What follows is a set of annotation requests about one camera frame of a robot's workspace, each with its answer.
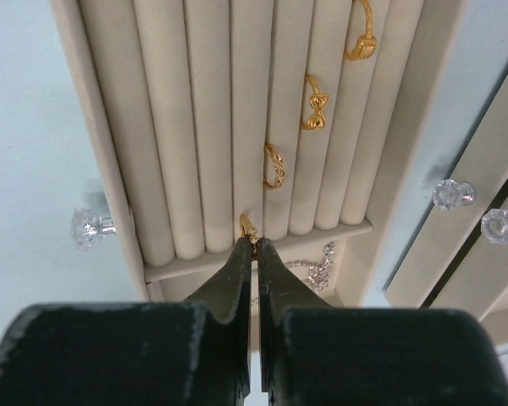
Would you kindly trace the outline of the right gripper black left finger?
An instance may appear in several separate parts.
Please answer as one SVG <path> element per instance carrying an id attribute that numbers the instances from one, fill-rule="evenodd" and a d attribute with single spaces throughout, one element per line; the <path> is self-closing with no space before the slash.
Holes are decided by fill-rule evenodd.
<path id="1" fill-rule="evenodd" d="M 250 240 L 238 239 L 224 265 L 185 300 L 193 311 L 187 405 L 242 405 L 250 394 L 251 260 Z"/>

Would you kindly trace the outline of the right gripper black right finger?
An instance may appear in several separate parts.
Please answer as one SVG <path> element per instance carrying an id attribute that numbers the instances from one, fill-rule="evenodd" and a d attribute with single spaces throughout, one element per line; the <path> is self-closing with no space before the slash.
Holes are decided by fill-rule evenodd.
<path id="1" fill-rule="evenodd" d="M 270 239 L 257 247 L 262 390 L 271 405 L 311 405 L 319 317 L 331 306 L 289 270 Z"/>

